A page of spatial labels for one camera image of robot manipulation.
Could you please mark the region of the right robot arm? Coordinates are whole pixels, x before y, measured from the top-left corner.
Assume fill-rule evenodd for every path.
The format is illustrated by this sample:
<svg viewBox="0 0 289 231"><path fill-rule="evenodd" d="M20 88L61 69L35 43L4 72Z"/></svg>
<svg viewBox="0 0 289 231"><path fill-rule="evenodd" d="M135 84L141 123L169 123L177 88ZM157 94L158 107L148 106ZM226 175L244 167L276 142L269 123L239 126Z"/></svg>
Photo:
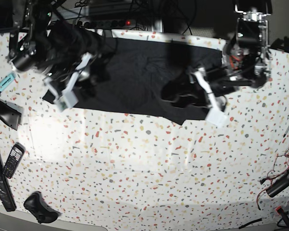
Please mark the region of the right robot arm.
<svg viewBox="0 0 289 231"><path fill-rule="evenodd" d="M106 36L68 23L52 0L14 0L8 61L18 72L45 75L56 99L73 90L93 96L94 87L110 79Z"/></svg>

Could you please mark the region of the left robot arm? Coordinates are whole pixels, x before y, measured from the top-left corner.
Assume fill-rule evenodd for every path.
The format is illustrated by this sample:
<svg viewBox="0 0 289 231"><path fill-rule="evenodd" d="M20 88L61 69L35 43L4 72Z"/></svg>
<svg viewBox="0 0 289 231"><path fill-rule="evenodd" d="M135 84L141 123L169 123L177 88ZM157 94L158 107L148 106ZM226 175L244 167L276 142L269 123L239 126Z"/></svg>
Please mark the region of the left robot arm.
<svg viewBox="0 0 289 231"><path fill-rule="evenodd" d="M240 87L259 89L271 76L268 21L273 13L270 0L235 0L239 14L236 32L223 47L222 65L205 68L188 64L183 73L161 91L162 100L174 107L204 107L224 112L226 95Z"/></svg>

